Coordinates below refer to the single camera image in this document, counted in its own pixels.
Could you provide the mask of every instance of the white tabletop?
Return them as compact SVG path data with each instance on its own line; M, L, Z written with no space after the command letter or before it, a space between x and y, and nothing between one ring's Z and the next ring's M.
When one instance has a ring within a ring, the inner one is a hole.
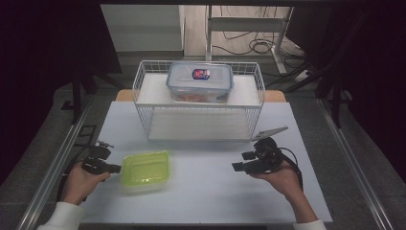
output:
M276 127L288 130L272 138L292 150L304 176L304 192L316 215L331 221L326 202L309 161L289 103L265 103L257 133ZM253 150L251 142L152 142L148 141L134 103L114 102L99 140L115 148L107 162L122 165L129 154L168 150L171 178L161 185L128 188L113 174L81 205L82 222L135 224L266 224L295 222L290 205L268 183L245 172L234 172L232 163Z

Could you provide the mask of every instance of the white wire basket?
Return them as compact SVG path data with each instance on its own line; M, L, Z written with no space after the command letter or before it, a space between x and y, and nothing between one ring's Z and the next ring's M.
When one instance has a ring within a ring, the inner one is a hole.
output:
M249 141L265 100L255 62L191 62L229 65L234 88L226 103L179 103L166 86L174 61L143 60L132 93L149 140Z

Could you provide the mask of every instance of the wall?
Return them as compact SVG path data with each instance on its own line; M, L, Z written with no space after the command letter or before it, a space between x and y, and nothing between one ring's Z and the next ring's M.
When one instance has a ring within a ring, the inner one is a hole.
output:
M182 51L183 6L101 5L117 52Z

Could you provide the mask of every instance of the hand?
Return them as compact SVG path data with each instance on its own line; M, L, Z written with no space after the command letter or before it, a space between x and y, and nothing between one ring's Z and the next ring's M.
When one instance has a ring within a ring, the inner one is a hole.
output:
M96 186L103 180L110 177L109 172L103 174L92 174L81 168L78 162L72 168L66 180L64 202L80 205L81 201L89 196Z
M298 176L286 161L282 161L280 168L276 172L250 175L254 178L269 182L278 192L286 196L286 198L290 198L302 192Z
M298 223L317 220L317 216L308 203L292 167L282 161L278 171L271 173L250 174L254 178L268 181L278 192L283 194L292 206Z

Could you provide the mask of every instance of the aluminum rail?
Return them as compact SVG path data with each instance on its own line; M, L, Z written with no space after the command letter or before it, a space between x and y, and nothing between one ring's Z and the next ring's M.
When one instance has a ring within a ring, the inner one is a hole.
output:
M82 112L78 118L78 121L69 129L69 132L66 135L66 138L63 140L59 151L57 152L38 188L36 189L34 197L31 200L23 218L18 224L17 229L31 230L34 228L36 221L38 220L39 215L41 214L41 211L45 205L45 202L47 201L48 196L54 188L56 180L59 177L60 172L62 171L66 158L68 157L69 152L74 145L75 139L80 132L81 125L83 124L84 119L87 116L92 101L93 97L91 95L88 95L85 98Z
M352 152L349 143L341 129L337 128L330 117L330 109L325 100L318 99L319 106L322 108L325 118L327 120L328 126L331 129L334 139L337 141L337 144L340 147L341 152L344 155L344 158L347 161L347 164L350 167L350 171L358 184L358 187L361 191L361 194L367 201L367 204L371 210L373 218L376 221L377 226L381 230L394 229L391 225L391 222L386 214L386 211L379 200L376 192L373 190L370 182L365 176L364 172L361 169L361 166L358 163L354 153Z

